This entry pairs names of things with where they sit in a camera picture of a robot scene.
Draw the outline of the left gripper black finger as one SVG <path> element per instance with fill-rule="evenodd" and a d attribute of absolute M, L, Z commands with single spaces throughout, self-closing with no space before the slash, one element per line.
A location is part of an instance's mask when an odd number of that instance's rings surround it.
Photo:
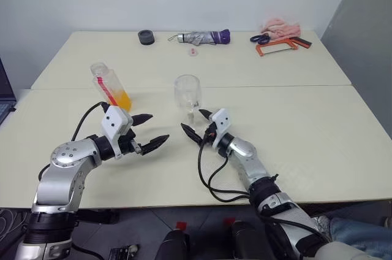
<path fill-rule="evenodd" d="M 145 122 L 147 122 L 148 120 L 150 120 L 153 117 L 152 114 L 147 114 L 147 113 L 142 113 L 139 115 L 133 115 L 131 116 L 132 118 L 132 126 L 138 126 L 141 125 Z"/>
<path fill-rule="evenodd" d="M 170 137 L 169 134 L 162 135 L 159 137 L 156 137 L 152 140 L 150 140 L 147 144 L 141 145 L 141 155 L 144 156 L 156 149 L 158 149 L 163 143 L 167 141 L 167 139 Z"/>

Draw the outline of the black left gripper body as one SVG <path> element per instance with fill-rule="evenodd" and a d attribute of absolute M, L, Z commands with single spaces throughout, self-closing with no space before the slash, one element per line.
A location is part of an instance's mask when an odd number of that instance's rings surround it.
<path fill-rule="evenodd" d="M 135 141 L 135 133 L 132 129 L 124 135 L 121 135 L 118 139 L 118 145 L 123 155 L 128 153 L 141 154 L 141 146 Z"/>

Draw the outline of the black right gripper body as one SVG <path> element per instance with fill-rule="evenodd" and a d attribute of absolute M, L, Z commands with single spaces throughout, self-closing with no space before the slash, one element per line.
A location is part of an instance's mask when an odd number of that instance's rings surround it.
<path fill-rule="evenodd" d="M 213 121 L 205 130 L 202 142 L 214 143 L 215 139 L 216 139 L 216 123 Z"/>

